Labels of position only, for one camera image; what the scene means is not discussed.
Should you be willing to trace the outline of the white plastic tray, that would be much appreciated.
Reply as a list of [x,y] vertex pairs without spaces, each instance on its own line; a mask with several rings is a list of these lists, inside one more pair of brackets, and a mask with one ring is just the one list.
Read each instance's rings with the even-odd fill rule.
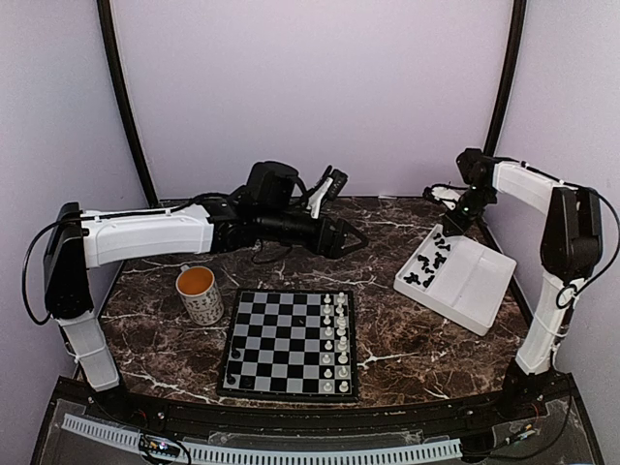
[[464,235],[446,237],[448,261],[428,289],[407,285],[402,276],[414,254],[443,227],[435,225],[396,273],[393,288],[437,314],[484,336],[493,326],[516,268],[516,261]]

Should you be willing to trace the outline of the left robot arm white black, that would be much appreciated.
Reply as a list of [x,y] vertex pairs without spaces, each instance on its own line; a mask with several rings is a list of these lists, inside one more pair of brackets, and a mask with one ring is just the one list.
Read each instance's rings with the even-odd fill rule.
[[306,188],[298,171],[276,161],[256,163],[245,184],[230,194],[205,193],[177,206],[116,212],[83,210],[67,202],[43,256],[46,316],[60,326],[98,404],[116,422],[137,413],[95,314],[88,271],[104,264],[170,254],[222,254],[273,241],[340,259],[367,246],[367,237],[344,219],[321,211],[348,181],[327,167]]

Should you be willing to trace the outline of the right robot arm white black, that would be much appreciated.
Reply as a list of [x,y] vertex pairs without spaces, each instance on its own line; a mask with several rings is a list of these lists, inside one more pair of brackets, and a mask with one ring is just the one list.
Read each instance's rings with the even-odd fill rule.
[[534,321],[515,356],[524,375],[542,375],[553,367],[580,295],[605,273],[595,267],[603,255],[601,205],[608,201],[591,187],[562,180],[524,161],[486,156],[477,148],[465,149],[456,164],[467,188],[444,215],[444,235],[464,234],[499,194],[545,215],[542,290]]

